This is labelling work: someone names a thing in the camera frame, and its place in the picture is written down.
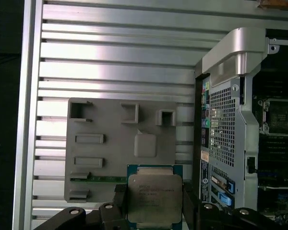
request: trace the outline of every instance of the white metal panel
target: white metal panel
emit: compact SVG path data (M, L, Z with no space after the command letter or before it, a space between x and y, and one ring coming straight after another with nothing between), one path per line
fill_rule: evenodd
M66 43L42 43L42 58L107 60L111 62L145 63L161 65L191 66L206 54L205 51L117 47Z
M124 25L141 25L151 27L167 27L181 29L231 31L238 27L264 27L275 29L288 29L288 21L284 23L278 20L254 19L240 17L233 20L232 17L172 13L160 11L141 11L64 5L45 5L44 19L64 20L91 23L116 23Z
M151 66L41 62L40 77L73 80L129 81L142 83L194 84L192 69Z
M64 198L64 181L34 180L34 196L50 196Z
M27 185L17 187L26 216L23 209L15 215L15 230L33 228L69 205L61 199L70 97L179 103L176 161L191 162L196 62L237 27L288 29L288 12L262 11L247 0L26 0L27 6L35 1L34 59L22 69L32 76L30 126L19 126L29 130L18 140L24 158L17 170L27 167ZM27 104L20 105L26 116ZM192 166L183 172L190 179ZM38 219L31 222L32 215Z

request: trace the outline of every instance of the rectangular slot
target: rectangular slot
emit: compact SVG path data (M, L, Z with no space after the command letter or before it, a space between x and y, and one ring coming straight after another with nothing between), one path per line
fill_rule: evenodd
M76 143L81 144L102 144L104 143L103 134L78 134L75 138Z
M79 121L86 121L87 117L85 117L85 112L87 109L89 109L90 106L93 104L91 102L83 102L83 103L70 103L70 114L69 118L71 119L79 119Z
M70 191L69 196L71 199L87 199L88 190L86 191Z
M176 113L174 110L159 110L156 115L157 126L175 126Z
M84 172L72 172L71 173L71 179L87 179L90 173L84 173Z
M138 103L120 103L123 108L122 123L136 124L139 122Z
M103 158L75 157L74 164L90 168L102 168Z

